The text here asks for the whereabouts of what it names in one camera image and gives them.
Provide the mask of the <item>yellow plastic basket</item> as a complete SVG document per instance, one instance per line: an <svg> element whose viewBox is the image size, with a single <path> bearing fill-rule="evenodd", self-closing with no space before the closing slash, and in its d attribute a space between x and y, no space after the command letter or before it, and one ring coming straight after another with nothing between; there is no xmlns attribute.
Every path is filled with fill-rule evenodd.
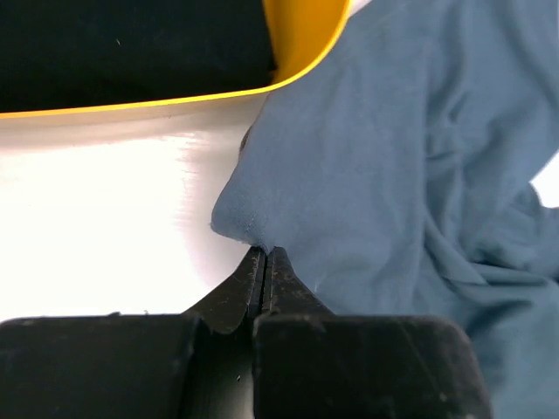
<svg viewBox="0 0 559 419"><path fill-rule="evenodd" d="M349 1L4 1L3 127L125 120L272 92L332 50Z"/></svg>

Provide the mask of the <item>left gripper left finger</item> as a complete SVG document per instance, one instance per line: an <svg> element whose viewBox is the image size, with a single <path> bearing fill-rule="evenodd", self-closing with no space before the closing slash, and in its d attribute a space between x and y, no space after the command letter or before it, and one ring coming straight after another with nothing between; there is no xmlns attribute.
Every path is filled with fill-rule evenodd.
<svg viewBox="0 0 559 419"><path fill-rule="evenodd" d="M215 335L250 335L259 314L266 253L251 247L235 271L209 294L183 312L196 317Z"/></svg>

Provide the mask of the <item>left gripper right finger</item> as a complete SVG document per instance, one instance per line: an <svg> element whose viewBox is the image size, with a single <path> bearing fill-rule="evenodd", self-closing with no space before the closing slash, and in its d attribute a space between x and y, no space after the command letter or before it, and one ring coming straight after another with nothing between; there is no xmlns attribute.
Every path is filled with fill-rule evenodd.
<svg viewBox="0 0 559 419"><path fill-rule="evenodd" d="M333 314L297 277L286 251L280 247L266 257L260 313Z"/></svg>

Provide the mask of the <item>dark blue-grey t shirt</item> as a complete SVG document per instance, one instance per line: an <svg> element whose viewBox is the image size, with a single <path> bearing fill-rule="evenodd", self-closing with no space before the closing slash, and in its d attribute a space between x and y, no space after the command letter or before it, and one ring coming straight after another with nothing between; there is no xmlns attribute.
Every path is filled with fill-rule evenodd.
<svg viewBox="0 0 559 419"><path fill-rule="evenodd" d="M558 415L555 1L372 1L271 93L211 215L335 313L437 315L498 418Z"/></svg>

